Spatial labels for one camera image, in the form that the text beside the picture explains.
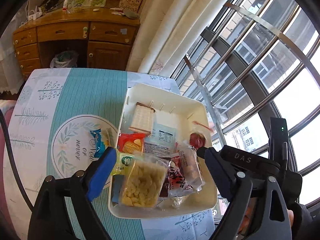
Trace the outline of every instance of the box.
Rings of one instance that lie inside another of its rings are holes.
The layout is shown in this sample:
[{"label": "box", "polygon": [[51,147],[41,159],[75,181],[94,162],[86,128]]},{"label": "box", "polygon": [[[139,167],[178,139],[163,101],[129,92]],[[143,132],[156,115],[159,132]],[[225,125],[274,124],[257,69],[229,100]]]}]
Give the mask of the box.
[{"label": "box", "polygon": [[[135,110],[136,103],[140,102],[156,110],[155,120],[157,123],[177,129],[176,141],[189,141],[192,131],[192,121],[197,121],[209,126],[207,113],[203,104],[198,101],[180,96],[159,88],[145,84],[137,84],[127,91],[122,116],[120,119],[120,130],[128,126],[129,116]],[[211,140],[206,142],[206,147],[212,147]],[[205,185],[199,193],[191,194],[179,209],[173,207],[161,209],[141,209],[115,204],[111,201],[112,177],[110,178],[110,189],[108,208],[110,212],[119,218],[127,219],[150,219],[181,216],[190,213],[204,211],[213,208],[217,203],[217,187],[209,173],[204,159],[199,158]]]},{"label": "box", "polygon": [[141,1],[142,0],[120,0],[119,8],[130,9],[134,12],[138,12]]}]

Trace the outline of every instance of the red candy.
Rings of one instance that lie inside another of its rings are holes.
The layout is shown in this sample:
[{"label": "red candy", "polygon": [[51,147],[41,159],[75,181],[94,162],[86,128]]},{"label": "red candy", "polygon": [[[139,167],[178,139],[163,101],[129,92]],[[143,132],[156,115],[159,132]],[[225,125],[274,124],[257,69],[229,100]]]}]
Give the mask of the red candy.
[{"label": "red candy", "polygon": [[202,133],[194,132],[190,135],[189,144],[198,150],[205,145],[205,136]]}]

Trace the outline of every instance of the wooden cabinet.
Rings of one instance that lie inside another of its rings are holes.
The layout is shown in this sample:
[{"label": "wooden cabinet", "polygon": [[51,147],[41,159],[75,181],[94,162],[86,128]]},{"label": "wooden cabinet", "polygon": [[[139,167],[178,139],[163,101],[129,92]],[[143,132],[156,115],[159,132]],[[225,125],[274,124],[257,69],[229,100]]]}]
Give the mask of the wooden cabinet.
[{"label": "wooden cabinet", "polygon": [[89,22],[52,23],[38,27],[38,41],[82,40],[88,37]]},{"label": "wooden cabinet", "polygon": [[37,42],[36,28],[24,30],[13,34],[13,44],[15,48]]},{"label": "wooden cabinet", "polygon": [[65,50],[79,53],[78,67],[125,70],[140,22],[99,9],[56,10],[18,28],[13,43],[24,78],[34,69],[48,68]]},{"label": "wooden cabinet", "polygon": [[39,58],[38,44],[30,44],[16,49],[18,60]]},{"label": "wooden cabinet", "polygon": [[89,41],[88,67],[125,70],[130,51],[129,45]]},{"label": "wooden cabinet", "polygon": [[136,28],[129,25],[91,22],[90,40],[132,44]]},{"label": "wooden cabinet", "polygon": [[20,68],[25,79],[28,79],[32,71],[41,68],[41,61],[39,58],[20,60]]}]

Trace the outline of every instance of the pink cushion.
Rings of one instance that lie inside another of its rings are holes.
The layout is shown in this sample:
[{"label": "pink cushion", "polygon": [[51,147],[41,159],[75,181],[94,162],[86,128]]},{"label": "pink cushion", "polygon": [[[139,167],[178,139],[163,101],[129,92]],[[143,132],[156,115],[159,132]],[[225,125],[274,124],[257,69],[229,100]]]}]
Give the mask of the pink cushion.
[{"label": "pink cushion", "polygon": [[[5,118],[5,121],[6,121],[7,125],[9,125],[12,112],[13,112],[13,108],[9,109],[4,114],[4,118]],[[7,220],[8,224],[12,228],[12,230],[14,230],[14,227],[13,227],[13,224],[12,224],[12,221],[11,221],[11,218],[10,218],[10,214],[9,214],[9,211],[8,211],[8,207],[7,207],[7,202],[5,200],[5,194],[4,194],[4,184],[3,184],[4,143],[5,142],[4,142],[3,130],[0,129],[0,168],[1,168],[1,172],[0,172],[0,210],[3,213],[3,215],[4,215],[5,219]]]}]

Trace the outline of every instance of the white curtain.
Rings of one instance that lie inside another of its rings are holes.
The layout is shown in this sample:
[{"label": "white curtain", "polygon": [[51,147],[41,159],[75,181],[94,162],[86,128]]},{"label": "white curtain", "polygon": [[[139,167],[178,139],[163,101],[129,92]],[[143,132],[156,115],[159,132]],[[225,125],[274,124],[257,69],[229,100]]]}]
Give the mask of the white curtain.
[{"label": "white curtain", "polygon": [[146,0],[128,71],[171,76],[227,0]]},{"label": "white curtain", "polygon": [[15,56],[12,34],[26,20],[25,6],[19,9],[0,38],[0,93],[18,93],[24,81]]}]

